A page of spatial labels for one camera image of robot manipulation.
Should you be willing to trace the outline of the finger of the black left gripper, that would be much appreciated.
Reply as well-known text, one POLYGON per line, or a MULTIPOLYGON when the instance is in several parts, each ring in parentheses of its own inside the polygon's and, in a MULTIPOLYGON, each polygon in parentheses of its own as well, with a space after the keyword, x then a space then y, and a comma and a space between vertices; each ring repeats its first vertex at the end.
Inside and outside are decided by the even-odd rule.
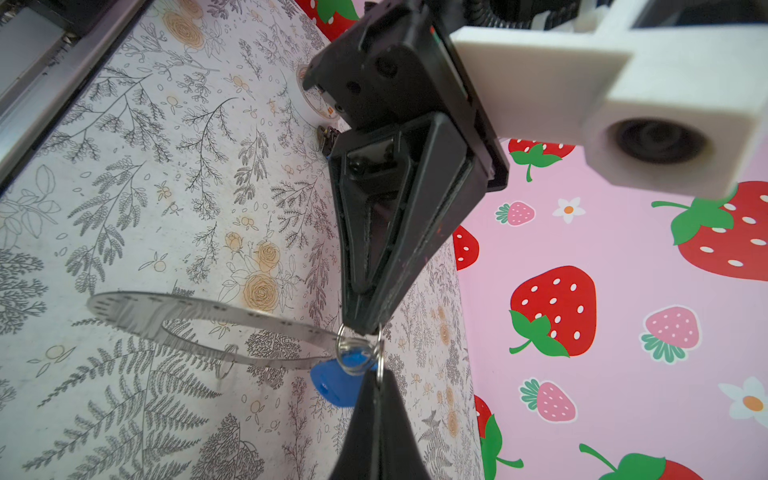
POLYGON ((408 176, 394 134, 342 133, 331 155, 337 212, 348 255, 347 279, 356 293, 372 289, 387 258, 392 225, 408 176))
POLYGON ((441 112, 367 133, 397 136, 408 160, 408 176, 383 269, 372 289, 362 294, 352 290, 346 276, 348 255, 341 230, 342 322, 364 335, 390 320, 422 269, 482 199, 487 184, 478 160, 441 112))

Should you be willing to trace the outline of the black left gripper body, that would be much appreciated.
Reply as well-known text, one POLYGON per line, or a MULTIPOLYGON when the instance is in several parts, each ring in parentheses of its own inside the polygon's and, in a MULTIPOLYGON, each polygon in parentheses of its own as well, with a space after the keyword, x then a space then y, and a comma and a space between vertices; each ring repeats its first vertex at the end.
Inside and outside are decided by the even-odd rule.
POLYGON ((381 1, 310 61, 317 88, 354 129, 373 131, 442 112, 488 176, 508 185, 509 162, 451 34, 486 26, 487 1, 381 1))

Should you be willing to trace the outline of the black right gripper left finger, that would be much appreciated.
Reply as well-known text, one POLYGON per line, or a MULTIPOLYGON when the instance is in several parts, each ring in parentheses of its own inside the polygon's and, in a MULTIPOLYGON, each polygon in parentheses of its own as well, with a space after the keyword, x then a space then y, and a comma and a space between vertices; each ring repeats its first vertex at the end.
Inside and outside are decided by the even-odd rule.
POLYGON ((377 373, 364 375, 339 458, 330 480, 373 480, 380 476, 381 390, 377 373))

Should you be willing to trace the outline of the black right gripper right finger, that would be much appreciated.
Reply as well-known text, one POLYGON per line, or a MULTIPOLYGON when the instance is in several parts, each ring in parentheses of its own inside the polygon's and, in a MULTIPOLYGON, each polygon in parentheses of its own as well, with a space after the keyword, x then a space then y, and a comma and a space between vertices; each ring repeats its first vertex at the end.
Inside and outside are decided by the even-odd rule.
POLYGON ((379 413, 379 478, 429 480, 396 378, 388 369, 379 382, 379 413))

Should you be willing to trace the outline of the blue headed key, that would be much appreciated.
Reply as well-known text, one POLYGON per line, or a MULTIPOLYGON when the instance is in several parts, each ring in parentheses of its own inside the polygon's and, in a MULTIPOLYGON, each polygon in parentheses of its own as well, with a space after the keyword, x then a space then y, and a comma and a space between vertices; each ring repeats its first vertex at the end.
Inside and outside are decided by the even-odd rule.
POLYGON ((323 399, 339 408, 352 408, 357 403, 364 374, 372 365, 369 353, 350 351, 341 360, 331 359, 314 366, 310 378, 323 399))

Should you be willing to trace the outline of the large silver keyring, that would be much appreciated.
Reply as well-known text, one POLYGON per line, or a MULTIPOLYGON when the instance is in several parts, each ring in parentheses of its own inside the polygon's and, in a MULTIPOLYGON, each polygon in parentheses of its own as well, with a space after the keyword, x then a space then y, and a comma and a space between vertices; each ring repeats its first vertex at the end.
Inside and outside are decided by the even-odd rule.
POLYGON ((273 314, 163 293, 103 292, 88 310, 107 325, 163 347, 257 368, 309 370, 335 353, 338 334, 273 314), (298 344, 297 354, 250 354, 247 340, 271 334, 298 344))

